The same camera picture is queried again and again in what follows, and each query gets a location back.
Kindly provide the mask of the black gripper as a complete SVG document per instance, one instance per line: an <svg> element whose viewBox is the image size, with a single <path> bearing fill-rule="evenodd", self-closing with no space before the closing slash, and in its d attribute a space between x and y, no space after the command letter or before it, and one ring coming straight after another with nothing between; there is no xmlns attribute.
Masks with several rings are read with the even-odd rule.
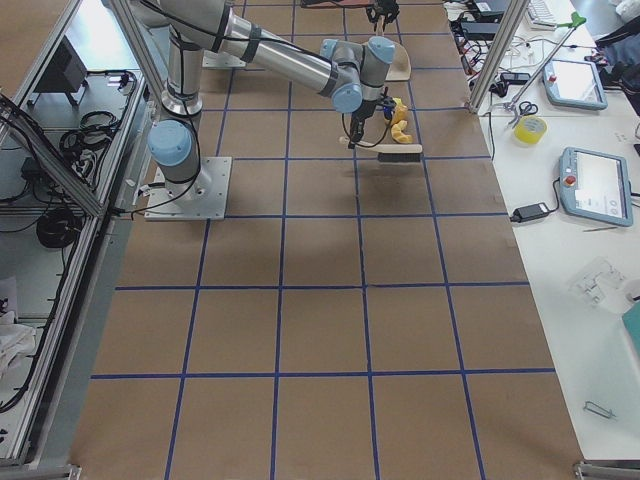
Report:
<svg viewBox="0 0 640 480"><path fill-rule="evenodd" d="M354 148L362 140L365 132L365 123L374 115L377 106L377 100L363 100L360 107L351 114L348 137L349 148Z"/></svg>
<svg viewBox="0 0 640 480"><path fill-rule="evenodd" d="M384 24L390 24L397 19L400 8L396 0L373 0L365 11L370 23L377 24L382 20Z"/></svg>

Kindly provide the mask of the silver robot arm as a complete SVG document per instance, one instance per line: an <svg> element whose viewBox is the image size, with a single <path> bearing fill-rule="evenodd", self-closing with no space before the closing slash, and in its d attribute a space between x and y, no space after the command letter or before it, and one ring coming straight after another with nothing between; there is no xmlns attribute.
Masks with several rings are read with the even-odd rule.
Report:
<svg viewBox="0 0 640 480"><path fill-rule="evenodd" d="M188 142L196 139L207 51L255 63L330 99L333 108L350 121L345 128L349 148L360 145L366 121L382 102L395 57L394 43L383 36L372 36L361 44L326 39L314 53L236 15L228 1L138 1L135 6L144 24L158 23L170 30L162 117L180 123Z"/></svg>

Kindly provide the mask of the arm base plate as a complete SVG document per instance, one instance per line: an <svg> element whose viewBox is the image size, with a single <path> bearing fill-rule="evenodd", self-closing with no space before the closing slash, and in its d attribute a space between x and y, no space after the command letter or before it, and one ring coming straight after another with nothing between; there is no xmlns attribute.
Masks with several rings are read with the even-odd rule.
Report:
<svg viewBox="0 0 640 480"><path fill-rule="evenodd" d="M179 199L189 183L169 182L153 189L149 209L143 212L150 221L223 220L226 214L231 157L203 157L195 184Z"/></svg>
<svg viewBox="0 0 640 480"><path fill-rule="evenodd" d="M203 53L202 67L208 70L243 69L247 63L239 57L227 52L215 53L205 50Z"/></svg>

